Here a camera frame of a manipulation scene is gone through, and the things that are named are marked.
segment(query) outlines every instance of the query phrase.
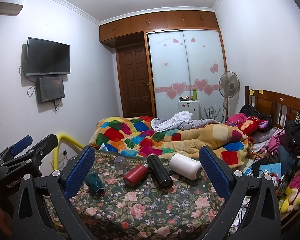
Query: tv screen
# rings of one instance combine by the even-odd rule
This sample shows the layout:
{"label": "tv screen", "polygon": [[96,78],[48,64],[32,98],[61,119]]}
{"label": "tv screen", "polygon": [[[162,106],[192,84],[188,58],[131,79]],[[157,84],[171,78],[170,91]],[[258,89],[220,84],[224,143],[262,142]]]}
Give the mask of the tv screen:
{"label": "tv screen", "polygon": [[28,38],[26,75],[70,74],[70,46]]}

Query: wooden headboard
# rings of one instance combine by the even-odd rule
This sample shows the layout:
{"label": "wooden headboard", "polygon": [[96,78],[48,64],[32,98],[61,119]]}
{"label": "wooden headboard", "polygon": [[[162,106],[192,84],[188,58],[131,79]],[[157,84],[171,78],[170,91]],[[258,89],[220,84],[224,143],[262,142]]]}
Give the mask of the wooden headboard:
{"label": "wooden headboard", "polygon": [[245,86],[245,103],[250,103],[260,113],[270,115],[273,126],[278,128],[283,128],[285,121],[295,120],[300,110],[299,98],[267,90],[250,90],[248,86]]}

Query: blue book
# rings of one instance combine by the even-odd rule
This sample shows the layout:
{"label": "blue book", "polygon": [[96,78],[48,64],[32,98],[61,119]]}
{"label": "blue book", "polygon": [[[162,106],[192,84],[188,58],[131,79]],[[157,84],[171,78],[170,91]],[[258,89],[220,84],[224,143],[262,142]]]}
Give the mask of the blue book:
{"label": "blue book", "polygon": [[279,179],[281,179],[282,176],[282,172],[281,172],[281,163],[274,163],[274,164],[264,164],[264,165],[260,165],[260,174],[259,174],[259,178],[262,177],[263,172],[264,174],[268,174],[271,172],[275,172],[277,174],[277,176],[279,177]]}

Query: bed post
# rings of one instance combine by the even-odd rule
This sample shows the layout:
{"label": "bed post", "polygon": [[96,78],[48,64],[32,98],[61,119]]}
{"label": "bed post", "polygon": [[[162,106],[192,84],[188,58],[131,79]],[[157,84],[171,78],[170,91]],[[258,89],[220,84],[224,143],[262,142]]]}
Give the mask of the bed post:
{"label": "bed post", "polygon": [[250,91],[249,86],[245,86],[245,104],[249,102],[249,91]]}

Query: flower pattern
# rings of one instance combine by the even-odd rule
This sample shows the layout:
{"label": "flower pattern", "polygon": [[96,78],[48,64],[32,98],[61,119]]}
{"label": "flower pattern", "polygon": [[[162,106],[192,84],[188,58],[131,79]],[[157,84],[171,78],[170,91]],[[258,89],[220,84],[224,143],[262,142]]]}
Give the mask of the flower pattern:
{"label": "flower pattern", "polygon": [[[127,188],[123,175],[115,170],[113,160],[117,155],[96,151],[91,171],[104,184],[103,196],[96,196],[84,183],[77,196],[70,199],[82,221],[100,239],[196,239],[224,203],[204,171],[192,181],[170,171],[168,163],[163,165],[174,182],[169,190],[159,191],[151,176],[136,187]],[[126,159],[131,168],[146,160],[128,156]],[[49,197],[45,198],[56,228],[64,232]]]}

